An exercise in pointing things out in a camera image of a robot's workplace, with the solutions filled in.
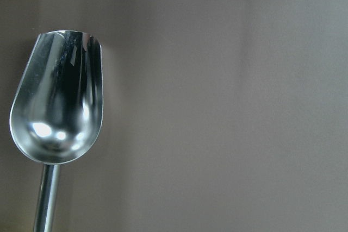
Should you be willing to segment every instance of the scoop handle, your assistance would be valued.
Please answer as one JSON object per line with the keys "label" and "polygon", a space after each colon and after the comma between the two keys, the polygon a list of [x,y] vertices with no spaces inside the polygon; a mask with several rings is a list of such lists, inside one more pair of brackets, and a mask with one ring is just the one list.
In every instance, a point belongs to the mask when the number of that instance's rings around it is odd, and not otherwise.
{"label": "scoop handle", "polygon": [[43,165],[34,232],[51,232],[60,165]]}

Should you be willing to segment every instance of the wall surface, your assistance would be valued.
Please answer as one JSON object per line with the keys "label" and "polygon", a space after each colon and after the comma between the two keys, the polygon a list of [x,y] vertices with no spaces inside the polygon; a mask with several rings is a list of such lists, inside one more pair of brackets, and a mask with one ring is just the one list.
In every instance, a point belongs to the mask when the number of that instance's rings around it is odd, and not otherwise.
{"label": "wall surface", "polygon": [[93,33],[104,121],[64,165],[53,231],[347,231],[348,0],[0,0],[0,231],[41,165],[11,103],[36,36]]}

